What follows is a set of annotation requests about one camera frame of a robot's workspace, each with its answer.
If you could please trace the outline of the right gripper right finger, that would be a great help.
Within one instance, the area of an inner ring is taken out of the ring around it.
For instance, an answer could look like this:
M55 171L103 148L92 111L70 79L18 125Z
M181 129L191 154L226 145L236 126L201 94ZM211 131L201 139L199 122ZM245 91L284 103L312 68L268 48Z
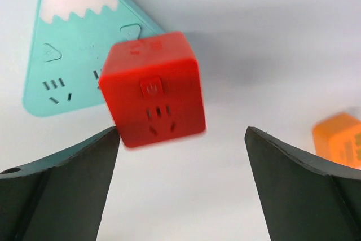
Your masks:
M245 144L271 240L360 240L360 171L248 127Z

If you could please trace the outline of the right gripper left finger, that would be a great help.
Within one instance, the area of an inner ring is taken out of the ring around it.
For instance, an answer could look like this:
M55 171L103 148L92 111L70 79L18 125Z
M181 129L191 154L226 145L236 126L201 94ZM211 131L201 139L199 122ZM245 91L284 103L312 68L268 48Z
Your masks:
M1 240L96 240L120 145L114 127L1 172Z

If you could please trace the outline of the red cube plug adapter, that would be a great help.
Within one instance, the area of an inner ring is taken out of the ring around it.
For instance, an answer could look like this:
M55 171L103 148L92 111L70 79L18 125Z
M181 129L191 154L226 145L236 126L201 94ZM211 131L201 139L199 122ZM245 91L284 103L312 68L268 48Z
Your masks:
M206 130L199 62L182 32L114 44L99 87L127 148Z

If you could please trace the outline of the teal triangular power socket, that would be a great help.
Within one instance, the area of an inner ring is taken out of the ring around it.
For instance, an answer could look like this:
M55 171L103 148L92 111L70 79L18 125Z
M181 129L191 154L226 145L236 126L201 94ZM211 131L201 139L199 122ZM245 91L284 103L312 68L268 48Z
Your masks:
M38 0L24 109L47 117L102 104L98 80L111 46L161 33L133 0Z

